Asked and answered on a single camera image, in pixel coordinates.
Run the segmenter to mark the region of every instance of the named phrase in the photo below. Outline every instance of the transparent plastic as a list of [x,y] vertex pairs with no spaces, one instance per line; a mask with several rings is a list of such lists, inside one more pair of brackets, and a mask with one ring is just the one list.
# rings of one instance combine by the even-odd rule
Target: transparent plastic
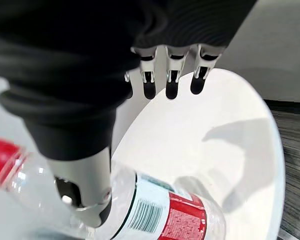
[[[81,220],[73,216],[72,212],[60,199],[55,186],[55,179],[47,161],[36,155],[26,154],[21,149],[9,161],[14,161],[12,169],[3,168],[0,172],[0,189],[10,193],[29,212],[41,219],[48,227],[65,235],[87,240],[110,240],[122,227],[132,205],[136,188],[136,173],[134,170],[112,162],[112,207],[107,221],[97,229],[86,226]],[[213,202],[199,196],[204,204],[207,215],[205,240],[224,240],[226,224],[223,213]],[[131,235],[126,239],[139,239]]]
[[[47,161],[38,155],[33,158],[23,149],[17,156],[10,159],[15,161],[14,167],[4,181],[0,179],[0,188],[55,231],[75,238],[91,238],[94,229],[75,218],[60,200]],[[5,168],[0,175],[6,176],[4,171]]]

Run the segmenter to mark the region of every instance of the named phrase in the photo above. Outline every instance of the bottle neck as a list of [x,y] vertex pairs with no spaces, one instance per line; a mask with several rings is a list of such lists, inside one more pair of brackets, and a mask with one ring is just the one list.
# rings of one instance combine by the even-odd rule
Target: bottle neck
[[23,168],[25,160],[29,154],[26,154],[25,150],[21,148],[14,156],[12,156],[4,165],[0,171],[0,189],[7,190],[12,178]]

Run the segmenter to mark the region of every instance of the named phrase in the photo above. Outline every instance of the bottle label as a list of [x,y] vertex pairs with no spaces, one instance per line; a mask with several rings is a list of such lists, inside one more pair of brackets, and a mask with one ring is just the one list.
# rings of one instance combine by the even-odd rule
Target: bottle label
[[203,240],[206,230],[206,210],[196,195],[138,173],[130,211],[112,239]]

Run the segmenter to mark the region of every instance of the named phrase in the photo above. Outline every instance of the white round table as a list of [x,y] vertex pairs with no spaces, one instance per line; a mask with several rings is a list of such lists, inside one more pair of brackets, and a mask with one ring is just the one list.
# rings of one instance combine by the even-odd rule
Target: white round table
[[239,75],[214,69],[201,94],[183,76],[175,100],[162,90],[137,116],[113,159],[212,197],[226,219],[226,240],[276,240],[285,164],[274,118]]

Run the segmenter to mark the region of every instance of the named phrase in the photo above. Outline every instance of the barcode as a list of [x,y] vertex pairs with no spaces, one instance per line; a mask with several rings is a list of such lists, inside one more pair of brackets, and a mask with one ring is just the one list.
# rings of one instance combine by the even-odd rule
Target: barcode
[[128,227],[152,234],[158,227],[162,211],[162,206],[139,199],[136,205],[136,211]]

